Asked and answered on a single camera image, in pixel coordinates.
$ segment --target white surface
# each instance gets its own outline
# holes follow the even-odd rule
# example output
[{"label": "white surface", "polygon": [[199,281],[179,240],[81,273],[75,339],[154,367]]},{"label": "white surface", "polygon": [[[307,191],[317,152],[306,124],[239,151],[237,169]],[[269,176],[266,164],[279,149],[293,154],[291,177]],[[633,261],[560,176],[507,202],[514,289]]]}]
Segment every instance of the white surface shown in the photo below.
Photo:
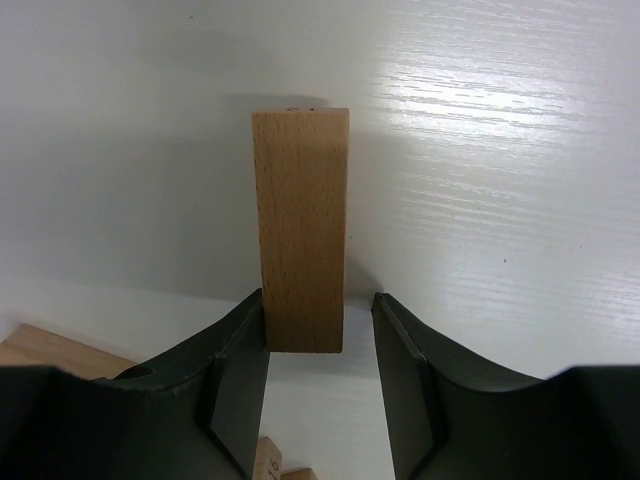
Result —
[{"label": "white surface", "polygon": [[[529,374],[640,361],[637,2],[1,13],[0,314],[140,358],[217,318],[259,285],[248,113],[326,103],[352,111],[351,297]],[[391,478],[369,326],[273,360],[264,429],[321,478]]]}]

